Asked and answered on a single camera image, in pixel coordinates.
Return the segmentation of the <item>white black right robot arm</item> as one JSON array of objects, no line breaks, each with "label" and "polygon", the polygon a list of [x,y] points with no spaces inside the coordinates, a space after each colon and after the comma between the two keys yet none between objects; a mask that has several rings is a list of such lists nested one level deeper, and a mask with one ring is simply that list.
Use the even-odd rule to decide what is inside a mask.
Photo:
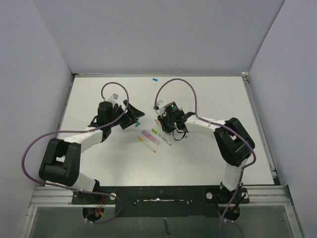
[{"label": "white black right robot arm", "polygon": [[226,162],[220,196],[227,203],[238,197],[237,187],[241,184],[242,168],[251,156],[255,143],[237,118],[213,120],[185,113],[175,102],[158,102],[154,106],[158,121],[165,133],[175,131],[182,134],[196,133],[216,140],[220,154]]}]

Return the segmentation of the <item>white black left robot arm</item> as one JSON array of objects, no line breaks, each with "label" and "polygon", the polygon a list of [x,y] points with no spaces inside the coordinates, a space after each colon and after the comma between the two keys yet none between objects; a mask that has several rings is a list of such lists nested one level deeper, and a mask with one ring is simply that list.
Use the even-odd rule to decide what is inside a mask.
[{"label": "white black left robot arm", "polygon": [[99,103],[97,115],[84,133],[65,139],[53,138],[48,142],[39,177],[48,182],[58,183],[75,191],[84,191],[83,198],[94,204],[100,200],[100,183],[80,172],[81,154],[94,145],[104,142],[111,129],[119,125],[122,129],[135,124],[144,112],[123,101],[126,110],[117,103]]}]

